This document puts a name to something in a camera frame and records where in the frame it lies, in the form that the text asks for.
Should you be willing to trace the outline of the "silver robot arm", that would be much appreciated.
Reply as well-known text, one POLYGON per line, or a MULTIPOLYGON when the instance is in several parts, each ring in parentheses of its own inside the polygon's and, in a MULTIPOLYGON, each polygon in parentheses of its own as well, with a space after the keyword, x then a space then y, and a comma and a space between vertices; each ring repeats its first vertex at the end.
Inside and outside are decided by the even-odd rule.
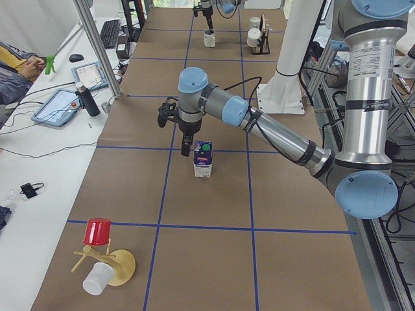
POLYGON ((242 1, 225 1, 225 0, 218 0, 218 1, 211 1, 211 0, 200 0, 196 1, 193 7, 193 15, 194 17, 198 16, 198 13, 201 12, 202 15, 205 17, 207 21, 207 33, 213 34, 213 6, 216 6, 217 10, 219 11, 220 15, 223 18, 229 19, 232 18, 236 12, 237 7, 242 3, 242 1))
POLYGON ((413 6, 413 1, 335 2, 332 33, 350 50, 339 153, 318 147, 241 97, 210 83, 203 69, 188 67, 179 75, 175 111, 183 133, 182 154, 189 154, 202 117, 212 115, 256 135, 305 167, 348 214, 372 219, 390 212, 399 198, 390 177, 392 162, 385 153, 394 56, 413 6))

